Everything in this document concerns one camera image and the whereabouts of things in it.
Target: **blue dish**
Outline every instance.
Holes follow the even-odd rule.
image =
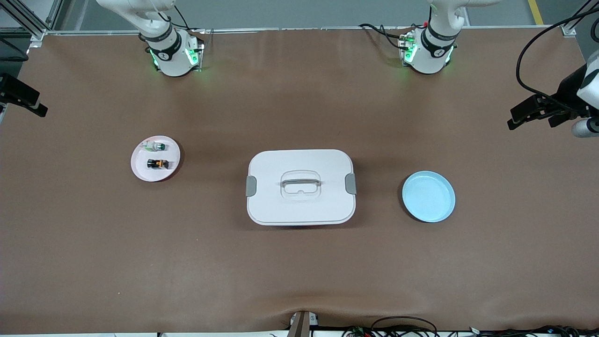
[[[453,187],[442,175],[431,171],[411,175],[404,183],[401,196],[408,211],[426,222],[447,219],[455,207]]]

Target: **box handle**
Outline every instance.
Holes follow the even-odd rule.
[[[246,197],[253,197],[256,194],[256,177],[247,176],[246,178]]]
[[[288,179],[281,181],[281,186],[285,187],[285,185],[295,185],[300,183],[313,183],[316,186],[321,185],[321,182],[318,179]]]

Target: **black cable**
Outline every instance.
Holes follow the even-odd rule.
[[[171,17],[167,15],[168,19],[165,19],[164,16],[162,16],[161,12],[158,12],[158,15],[160,16],[160,18],[162,18],[162,20],[166,21],[166,22],[170,22],[171,21]]]
[[[548,31],[550,31],[550,30],[551,30],[551,29],[553,29],[553,28],[556,28],[556,27],[557,27],[557,26],[559,26],[559,25],[563,25],[564,23],[570,22],[570,21],[572,21],[572,20],[576,20],[576,19],[578,19],[578,18],[580,18],[580,17],[585,17],[585,16],[587,16],[587,15],[590,15],[590,14],[596,13],[596,12],[598,12],[598,11],[599,11],[599,8],[595,8],[595,9],[593,9],[593,10],[586,11],[586,12],[584,12],[584,13],[580,13],[580,14],[578,14],[578,15],[575,15],[575,16],[572,16],[572,17],[569,17],[568,19],[561,20],[560,22],[558,22],[558,23],[554,23],[553,25],[551,25],[551,26],[549,26],[549,27],[545,28],[544,30],[542,30],[541,32],[539,32],[537,35],[535,35],[535,36],[534,36],[534,37],[533,37],[533,38],[532,38],[532,39],[531,39],[531,40],[530,40],[530,41],[529,41],[529,42],[526,44],[526,46],[524,46],[524,49],[522,49],[522,51],[520,52],[520,56],[518,56],[518,62],[516,63],[516,80],[518,81],[518,84],[520,84],[520,86],[521,86],[521,87],[523,87],[524,89],[526,89],[526,90],[528,90],[528,91],[530,91],[530,92],[533,92],[533,93],[535,93],[535,94],[537,94],[537,95],[541,95],[541,96],[545,97],[547,100],[549,100],[549,101],[551,101],[551,102],[553,102],[553,103],[557,104],[558,106],[560,106],[562,109],[564,109],[564,110],[566,110],[566,111],[569,111],[569,112],[575,112],[575,109],[572,109],[572,108],[571,108],[571,107],[569,107],[568,105],[566,105],[566,104],[564,104],[564,103],[562,103],[562,102],[560,102],[560,101],[556,100],[555,98],[551,97],[550,95],[548,95],[548,94],[546,94],[546,93],[544,93],[544,92],[542,92],[542,91],[540,91],[540,90],[534,89],[534,88],[532,88],[532,87],[530,87],[530,86],[526,85],[526,84],[525,84],[525,83],[522,81],[522,79],[520,78],[520,64],[522,63],[522,57],[524,56],[524,53],[526,53],[526,51],[528,50],[528,48],[530,48],[530,46],[531,46],[531,45],[532,45],[532,44],[533,44],[535,41],[537,41],[537,39],[538,39],[538,38],[540,38],[540,37],[541,37],[543,34],[547,33]]]
[[[12,43],[8,42],[5,38],[0,37],[0,41],[4,44],[6,44],[10,49],[15,50],[17,53],[20,54],[20,56],[8,56],[5,58],[0,58],[0,61],[4,61],[4,62],[25,62],[29,60],[29,56],[23,52],[22,50],[20,50],[19,48],[17,48],[17,46],[13,45]]]
[[[346,330],[345,330],[345,331],[344,331],[344,332],[341,334],[341,337],[345,337],[345,335],[346,335],[348,332],[350,332],[350,331],[352,331],[352,327],[348,327],[348,328],[347,328],[347,329],[346,329]]]
[[[408,50],[408,48],[406,48],[406,47],[400,47],[400,46],[396,45],[395,43],[393,43],[393,41],[391,41],[391,39],[389,38],[389,34],[387,34],[387,31],[385,30],[385,27],[383,25],[380,25],[380,29],[383,31],[383,34],[387,38],[387,41],[389,41],[389,43],[391,43],[392,46],[394,46],[397,49]]]
[[[385,35],[385,33],[384,33],[383,31],[379,30],[378,28],[376,28],[375,26],[373,26],[373,25],[371,25],[371,24],[369,24],[369,23],[363,23],[363,24],[359,25],[358,27],[362,27],[362,28],[364,28],[364,27],[372,28],[372,29],[373,29],[375,32],[377,32],[377,33],[379,33],[379,34],[382,34],[382,35]],[[389,33],[387,33],[387,35],[388,35],[389,37],[392,37],[392,38],[400,38],[400,36],[399,36],[399,35],[394,35],[394,34],[389,34]]]
[[[595,22],[593,22],[593,25],[591,26],[591,38],[593,39],[593,41],[599,43],[599,37],[597,37],[597,32],[596,32],[596,28],[597,28],[597,24],[599,23],[599,17],[597,18],[597,20],[595,20]]]
[[[181,20],[183,20],[183,24],[185,25],[185,28],[187,28],[187,30],[189,30],[189,25],[187,24],[187,20],[185,20],[185,18],[183,17],[183,14],[181,14],[181,11],[177,8],[177,5],[175,5],[175,10],[177,11],[177,13],[179,13]]]
[[[435,324],[433,324],[430,321],[425,320],[424,318],[419,318],[419,317],[414,317],[414,316],[390,316],[390,317],[383,317],[383,318],[380,318],[380,319],[374,321],[372,323],[372,325],[370,326],[370,329],[374,329],[374,326],[377,323],[382,322],[382,321],[386,321],[386,320],[416,320],[416,321],[421,321],[421,322],[424,322],[424,323],[429,324],[430,326],[432,326],[433,330],[425,329],[425,328],[422,328],[422,327],[419,327],[419,326],[408,326],[408,327],[412,327],[411,330],[420,330],[420,331],[424,331],[424,332],[432,332],[436,337],[439,337],[439,334],[438,334],[438,331],[437,331],[437,326]]]
[[[591,1],[593,0],[587,0],[587,2],[582,5],[582,7],[578,8],[578,10],[576,11],[576,13],[574,13],[574,15],[580,13],[580,11],[582,11],[583,8],[585,8]],[[591,9],[595,8],[597,6],[599,2],[596,2],[591,8],[589,8],[588,10],[590,11]],[[580,21],[582,21],[582,18],[578,19],[578,21],[574,22],[574,24],[572,25],[572,28],[574,28],[574,26],[578,25],[580,23]]]
[[[428,7],[428,21],[426,22],[426,25],[428,26],[431,23],[431,18],[432,18],[432,7]],[[416,25],[414,23],[412,23],[411,27],[416,27],[416,28],[426,28],[425,25]]]

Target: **box lid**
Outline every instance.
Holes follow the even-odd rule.
[[[262,225],[340,224],[355,194],[352,160],[339,150],[261,152],[246,181],[247,213]]]

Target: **yellow floor line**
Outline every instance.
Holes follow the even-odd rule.
[[[537,6],[537,0],[528,0],[530,11],[533,12],[534,23],[536,25],[544,25],[541,12],[539,12],[539,6]]]

